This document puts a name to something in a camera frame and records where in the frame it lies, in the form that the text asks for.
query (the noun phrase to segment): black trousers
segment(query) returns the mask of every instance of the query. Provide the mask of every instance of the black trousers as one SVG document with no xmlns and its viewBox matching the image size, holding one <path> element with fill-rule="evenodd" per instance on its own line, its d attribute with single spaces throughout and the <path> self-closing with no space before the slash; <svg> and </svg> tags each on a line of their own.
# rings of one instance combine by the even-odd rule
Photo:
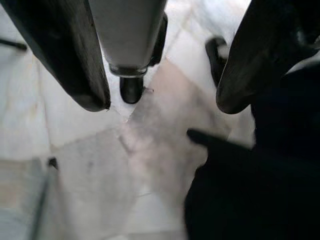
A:
<svg viewBox="0 0 320 240">
<path fill-rule="evenodd" d="M 319 76 L 320 64 L 287 74 L 256 99 L 252 150 L 191 135 L 208 159 L 185 199 L 189 239 L 318 238 Z"/>
</svg>

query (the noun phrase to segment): black chair leg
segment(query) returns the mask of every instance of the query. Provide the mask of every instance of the black chair leg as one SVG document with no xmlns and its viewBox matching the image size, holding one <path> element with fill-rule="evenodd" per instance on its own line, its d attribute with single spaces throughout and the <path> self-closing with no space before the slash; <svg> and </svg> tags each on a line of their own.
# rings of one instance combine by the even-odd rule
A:
<svg viewBox="0 0 320 240">
<path fill-rule="evenodd" d="M 14 48 L 17 48 L 17 49 L 22 50 L 22 51 L 26 51 L 28 49 L 27 45 L 25 45 L 23 43 L 8 41 L 8 40 L 1 39 L 1 38 L 0 38 L 0 44 L 6 45 L 6 46 L 10 46 L 10 47 L 14 47 Z"/>
</svg>

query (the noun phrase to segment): chair caster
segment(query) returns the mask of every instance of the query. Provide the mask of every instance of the chair caster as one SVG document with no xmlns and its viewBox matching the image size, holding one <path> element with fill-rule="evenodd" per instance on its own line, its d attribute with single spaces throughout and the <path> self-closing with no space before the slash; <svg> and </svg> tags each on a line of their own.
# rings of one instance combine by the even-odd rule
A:
<svg viewBox="0 0 320 240">
<path fill-rule="evenodd" d="M 136 104 L 144 91 L 144 78 L 120 77 L 120 94 L 127 104 Z"/>
</svg>

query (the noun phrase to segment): person's leg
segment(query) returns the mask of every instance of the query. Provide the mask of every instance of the person's leg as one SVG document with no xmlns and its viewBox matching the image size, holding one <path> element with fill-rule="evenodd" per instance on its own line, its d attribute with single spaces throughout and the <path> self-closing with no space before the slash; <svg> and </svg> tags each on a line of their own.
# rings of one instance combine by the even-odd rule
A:
<svg viewBox="0 0 320 240">
<path fill-rule="evenodd" d="M 317 156 L 320 63 L 289 73 L 251 104 L 255 150 L 299 158 Z"/>
</svg>

